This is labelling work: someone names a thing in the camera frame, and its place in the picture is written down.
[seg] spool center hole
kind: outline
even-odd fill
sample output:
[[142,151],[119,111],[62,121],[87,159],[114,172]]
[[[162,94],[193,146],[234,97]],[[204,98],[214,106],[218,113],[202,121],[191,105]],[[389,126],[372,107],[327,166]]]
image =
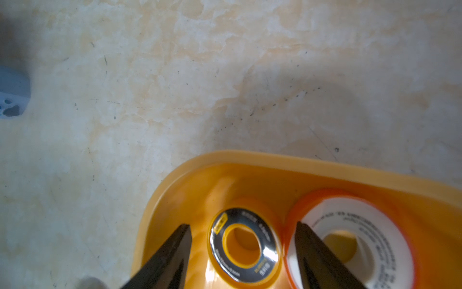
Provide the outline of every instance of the spool center hole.
[[359,281],[366,284],[372,278],[374,257],[364,240],[351,232],[337,230],[324,237],[323,241]]
[[323,241],[343,264],[353,258],[358,248],[356,235],[345,230],[333,231]]
[[260,244],[257,236],[247,226],[231,229],[225,244],[230,260],[237,266],[249,267],[260,259]]

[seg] blue plastic object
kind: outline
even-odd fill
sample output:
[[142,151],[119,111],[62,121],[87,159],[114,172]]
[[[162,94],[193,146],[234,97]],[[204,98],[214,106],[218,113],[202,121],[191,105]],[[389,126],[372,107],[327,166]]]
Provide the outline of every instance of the blue plastic object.
[[23,114],[29,100],[29,78],[14,69],[0,66],[0,118]]

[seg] orange plastic tray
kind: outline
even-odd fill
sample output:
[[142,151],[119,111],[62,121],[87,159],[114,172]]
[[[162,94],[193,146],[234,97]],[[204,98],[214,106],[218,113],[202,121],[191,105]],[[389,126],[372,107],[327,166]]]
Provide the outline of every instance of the orange plastic tray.
[[[214,216],[240,197],[261,200],[284,224],[294,203],[339,188],[378,204],[407,236],[419,275],[415,288],[462,288],[462,192],[444,184],[320,160],[217,151],[170,173],[149,200],[136,239],[132,275],[181,224],[193,242],[185,288],[231,288],[207,252]],[[290,288],[283,267],[271,288]]]

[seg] yellow label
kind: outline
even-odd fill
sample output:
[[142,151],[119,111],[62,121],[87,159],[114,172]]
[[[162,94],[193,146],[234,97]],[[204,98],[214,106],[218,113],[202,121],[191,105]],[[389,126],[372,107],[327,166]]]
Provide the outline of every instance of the yellow label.
[[220,219],[213,227],[213,232],[218,235],[218,233],[220,233],[221,229],[223,228],[227,220],[228,215],[226,213],[223,213],[223,215],[221,215]]
[[266,258],[263,259],[263,261],[260,262],[260,264],[258,264],[258,266],[255,268],[254,272],[258,272],[262,267],[263,265],[266,263]]

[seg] ptfe tape roll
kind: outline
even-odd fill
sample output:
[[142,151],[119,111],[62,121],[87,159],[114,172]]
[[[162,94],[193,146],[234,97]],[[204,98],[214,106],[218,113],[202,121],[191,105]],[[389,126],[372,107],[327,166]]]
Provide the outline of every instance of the ptfe tape roll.
[[277,277],[281,246],[268,210],[255,201],[233,202],[209,229],[210,259],[224,280],[234,286],[269,286]]
[[396,225],[367,201],[325,189],[303,197],[287,218],[285,264],[293,288],[303,288],[294,241],[298,221],[309,225],[368,289],[413,287],[413,258]]

